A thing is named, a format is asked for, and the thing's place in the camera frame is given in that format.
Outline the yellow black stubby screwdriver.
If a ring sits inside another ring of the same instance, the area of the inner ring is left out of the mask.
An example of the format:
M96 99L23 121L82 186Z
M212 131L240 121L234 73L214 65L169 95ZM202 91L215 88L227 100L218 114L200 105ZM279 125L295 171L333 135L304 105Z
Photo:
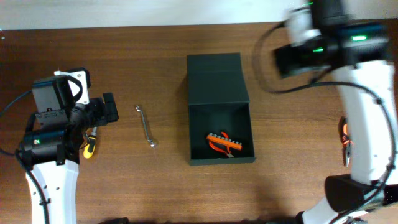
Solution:
M86 146L84 147L83 157L89 159L93 156L96 147L97 127L94 127L88 135Z

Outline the silver double-ended wrench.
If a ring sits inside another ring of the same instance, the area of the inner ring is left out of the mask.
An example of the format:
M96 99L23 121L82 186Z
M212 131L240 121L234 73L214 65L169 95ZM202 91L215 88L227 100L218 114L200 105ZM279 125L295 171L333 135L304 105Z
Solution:
M155 149L156 143L152 140L152 138L150 137L150 134L148 132L148 128L147 128L147 125L146 125L146 117L144 115L144 112L143 112L142 108L139 105L136 105L135 108L136 108L137 112L139 112L140 115L141 115L142 125L143 125L143 128L144 128L144 133L146 135L146 141L149 143L151 148Z

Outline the orange black needle-nose pliers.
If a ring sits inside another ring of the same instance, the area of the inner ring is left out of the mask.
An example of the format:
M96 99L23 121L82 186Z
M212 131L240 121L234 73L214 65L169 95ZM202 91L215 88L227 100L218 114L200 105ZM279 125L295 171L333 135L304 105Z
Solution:
M353 141L350 138L348 132L348 121L342 116L338 124L338 132L340 136L340 142L342 144L342 154L343 154L343 165L349 167L349 162L352 155Z

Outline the orange bit holder strip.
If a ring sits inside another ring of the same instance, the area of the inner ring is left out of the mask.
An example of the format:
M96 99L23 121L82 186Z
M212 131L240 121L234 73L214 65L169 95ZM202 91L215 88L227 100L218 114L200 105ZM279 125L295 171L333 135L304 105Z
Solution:
M240 142L235 142L232 140L224 140L223 138L219 137L218 135L214 135L212 133L210 133L206 136L206 140L213 141L214 144L221 149L225 149L224 145L228 146L230 150L234 149L234 150L241 151L243 149L242 144Z

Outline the small red cutting pliers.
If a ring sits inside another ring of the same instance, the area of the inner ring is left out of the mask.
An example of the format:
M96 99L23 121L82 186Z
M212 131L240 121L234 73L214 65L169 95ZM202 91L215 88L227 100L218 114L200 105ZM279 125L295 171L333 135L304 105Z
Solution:
M228 140L229 136L225 133L225 132L221 132L221 138L223 138L224 140ZM234 156L231 153L231 150L229 149L228 146L225 146L225 149L221 149L219 147L217 147L213 141L208 140L208 145L215 151L221 152L223 154L225 154L228 158L233 158Z

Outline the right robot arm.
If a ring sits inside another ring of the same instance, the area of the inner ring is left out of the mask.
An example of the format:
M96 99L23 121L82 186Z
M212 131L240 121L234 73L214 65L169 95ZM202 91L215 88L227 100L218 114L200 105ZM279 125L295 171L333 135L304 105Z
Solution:
M341 129L351 172L329 176L325 196L295 223L356 223L397 203L395 68L386 28L356 23L341 1L309 1L284 21L290 44L275 50L283 77L325 68L337 86L347 126Z

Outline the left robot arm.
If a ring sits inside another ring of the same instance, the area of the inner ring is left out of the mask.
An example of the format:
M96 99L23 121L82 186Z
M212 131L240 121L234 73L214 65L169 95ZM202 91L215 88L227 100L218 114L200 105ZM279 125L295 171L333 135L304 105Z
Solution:
M29 185L32 223L77 222L79 150L86 131L119 119L112 93L79 103L85 90L77 78L68 75L32 85L37 111L30 116L16 150Z

